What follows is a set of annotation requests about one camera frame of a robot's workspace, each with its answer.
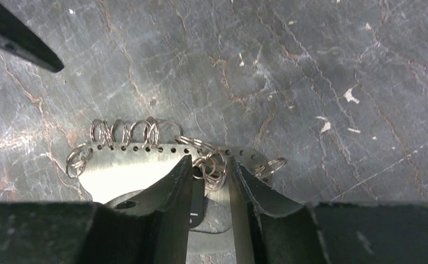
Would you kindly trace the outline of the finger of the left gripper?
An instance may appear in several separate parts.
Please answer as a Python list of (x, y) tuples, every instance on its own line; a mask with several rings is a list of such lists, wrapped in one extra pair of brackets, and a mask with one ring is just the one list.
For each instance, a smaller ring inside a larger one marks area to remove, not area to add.
[(53, 73), (64, 69), (63, 62), (46, 43), (1, 3), (0, 49)]

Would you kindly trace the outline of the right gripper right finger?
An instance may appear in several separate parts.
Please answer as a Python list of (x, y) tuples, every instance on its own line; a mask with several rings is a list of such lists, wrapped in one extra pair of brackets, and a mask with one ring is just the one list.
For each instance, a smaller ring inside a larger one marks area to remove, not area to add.
[(428, 263), (428, 203), (301, 204), (228, 165), (238, 263)]

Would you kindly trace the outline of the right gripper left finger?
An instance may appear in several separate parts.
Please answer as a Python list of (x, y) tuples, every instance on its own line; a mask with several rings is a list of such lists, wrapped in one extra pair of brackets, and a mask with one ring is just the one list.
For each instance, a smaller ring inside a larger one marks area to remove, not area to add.
[(98, 202), (0, 202), (0, 263), (185, 263), (192, 158), (113, 209)]

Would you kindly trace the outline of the keys with black tag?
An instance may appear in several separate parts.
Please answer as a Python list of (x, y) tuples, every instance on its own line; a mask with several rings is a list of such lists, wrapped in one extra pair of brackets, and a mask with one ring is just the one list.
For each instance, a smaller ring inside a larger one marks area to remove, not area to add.
[(198, 227), (204, 220), (206, 196), (219, 191), (226, 180), (226, 156), (209, 151), (193, 160), (193, 187), (189, 228)]

